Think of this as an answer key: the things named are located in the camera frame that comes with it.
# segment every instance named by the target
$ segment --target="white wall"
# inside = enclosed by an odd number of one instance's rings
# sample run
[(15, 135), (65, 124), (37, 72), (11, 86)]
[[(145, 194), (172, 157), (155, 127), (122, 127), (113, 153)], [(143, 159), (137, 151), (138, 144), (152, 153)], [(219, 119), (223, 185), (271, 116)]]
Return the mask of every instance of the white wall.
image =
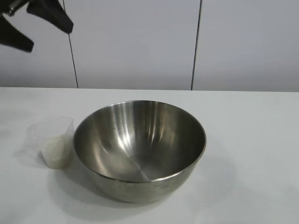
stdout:
[(299, 91), (298, 0), (203, 0), (195, 90)]
[(199, 0), (65, 0), (80, 88), (191, 87)]

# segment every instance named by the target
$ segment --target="plastic measuring cup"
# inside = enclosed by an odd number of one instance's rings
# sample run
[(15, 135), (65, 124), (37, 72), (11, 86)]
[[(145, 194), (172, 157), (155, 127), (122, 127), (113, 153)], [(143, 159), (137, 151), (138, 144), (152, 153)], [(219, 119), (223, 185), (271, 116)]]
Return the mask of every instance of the plastic measuring cup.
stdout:
[(30, 126), (34, 142), (41, 150), (46, 165), (51, 169), (67, 168), (72, 156), (73, 119), (51, 117)]

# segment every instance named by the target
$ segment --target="white table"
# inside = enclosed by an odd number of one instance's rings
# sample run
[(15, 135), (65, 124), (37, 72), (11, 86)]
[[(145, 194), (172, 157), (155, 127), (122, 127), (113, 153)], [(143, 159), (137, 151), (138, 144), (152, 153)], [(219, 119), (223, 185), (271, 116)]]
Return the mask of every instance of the white table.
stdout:
[[(78, 174), (24, 148), (27, 128), (105, 105), (148, 99), (193, 114), (207, 147), (187, 182), (150, 205), (95, 194)], [(1, 224), (298, 224), (299, 93), (0, 88)]]

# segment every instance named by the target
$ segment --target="mixing bowl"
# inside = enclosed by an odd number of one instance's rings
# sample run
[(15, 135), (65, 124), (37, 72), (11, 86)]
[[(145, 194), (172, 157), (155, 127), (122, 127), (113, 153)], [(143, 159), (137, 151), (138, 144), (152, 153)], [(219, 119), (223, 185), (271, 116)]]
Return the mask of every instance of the mixing bowl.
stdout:
[(178, 107), (128, 101), (88, 116), (73, 143), (76, 157), (100, 189), (121, 201), (147, 203), (186, 181), (205, 150), (206, 135)]

